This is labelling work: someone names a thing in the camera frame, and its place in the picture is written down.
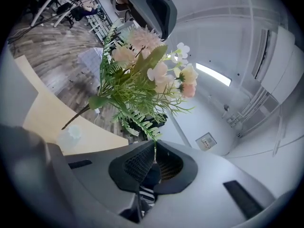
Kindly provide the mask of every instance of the wooden table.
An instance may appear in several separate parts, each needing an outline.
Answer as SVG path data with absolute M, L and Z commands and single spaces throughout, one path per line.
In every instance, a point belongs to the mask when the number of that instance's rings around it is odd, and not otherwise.
M 38 91 L 23 127 L 36 132 L 46 142 L 56 143 L 61 128 L 76 114 L 61 102 L 37 76 L 25 56 L 15 59 L 18 67 Z M 62 150 L 64 155 L 80 154 L 109 150 L 128 145 L 128 140 L 104 130 L 83 117 L 78 117 L 73 124 L 81 128 L 82 137 L 78 144 L 68 150 Z

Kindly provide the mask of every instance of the light fixture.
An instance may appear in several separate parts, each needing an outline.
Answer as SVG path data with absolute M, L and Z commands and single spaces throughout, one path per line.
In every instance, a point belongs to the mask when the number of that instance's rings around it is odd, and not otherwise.
M 196 64 L 196 68 L 200 71 L 203 71 L 204 73 L 206 74 L 209 74 L 210 76 L 216 78 L 217 80 L 219 80 L 220 82 L 222 82 L 223 84 L 229 86 L 230 83 L 231 83 L 231 79 L 225 77 L 224 75 L 206 67 L 206 66 L 203 66 L 201 64 Z

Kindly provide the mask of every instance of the air vent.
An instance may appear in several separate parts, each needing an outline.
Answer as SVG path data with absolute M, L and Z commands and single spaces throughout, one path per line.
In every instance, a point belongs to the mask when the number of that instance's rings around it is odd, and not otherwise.
M 69 163 L 68 165 L 71 169 L 75 169 L 75 168 L 83 167 L 83 166 L 90 165 L 90 164 L 93 164 L 90 160 L 83 160 L 83 161 Z
M 223 185 L 247 219 L 263 211 L 262 206 L 236 180 Z
M 257 75 L 260 72 L 261 65 L 266 56 L 268 38 L 269 38 L 269 30 L 262 29 L 261 37 L 260 37 L 260 44 L 258 47 L 258 52 L 257 52 L 257 57 L 256 57 L 256 63 L 252 70 L 252 75 L 255 79 L 257 79 Z

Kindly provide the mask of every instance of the flower bouquet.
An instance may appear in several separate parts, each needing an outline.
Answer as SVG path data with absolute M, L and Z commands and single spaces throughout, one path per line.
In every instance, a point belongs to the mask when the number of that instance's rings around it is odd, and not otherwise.
M 186 58 L 190 48 L 183 43 L 177 50 L 166 54 L 168 46 L 158 35 L 147 28 L 133 28 L 127 42 L 114 43 L 115 25 L 105 38 L 102 62 L 100 64 L 100 87 L 97 95 L 90 97 L 89 104 L 75 115 L 64 127 L 89 109 L 97 109 L 109 103 L 118 109 L 113 121 L 121 124 L 132 135 L 139 132 L 132 129 L 128 120 L 136 123 L 153 140 L 161 135 L 157 127 L 144 120 L 151 116 L 157 123 L 165 122 L 164 114 L 170 111 L 176 115 L 188 112 L 180 106 L 185 97 L 195 94 L 197 72 Z M 176 66 L 175 76 L 168 74 L 165 61 L 171 60 Z

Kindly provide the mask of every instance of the wooden floor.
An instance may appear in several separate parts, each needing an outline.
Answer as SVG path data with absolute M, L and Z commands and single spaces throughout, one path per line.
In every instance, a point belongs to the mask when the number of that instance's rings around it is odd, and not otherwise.
M 45 11 L 45 18 L 50 12 Z M 26 15 L 13 29 L 14 35 L 19 29 L 29 27 L 31 15 Z M 90 96 L 96 94 L 99 80 L 82 64 L 78 63 L 77 55 L 89 48 L 99 47 L 94 33 L 89 33 L 90 26 L 83 18 L 69 28 L 64 22 L 54 28 L 49 21 L 44 26 L 37 26 L 25 34 L 21 39 L 10 45 L 15 58 L 25 55 L 33 69 L 45 85 L 68 107 L 78 112 L 87 103 Z M 120 123 L 112 123 L 112 115 L 116 109 L 106 105 L 96 119 L 95 124 L 129 140 L 142 141 L 143 136 L 130 136 Z M 97 114 L 90 110 L 82 115 L 85 119 L 94 122 Z

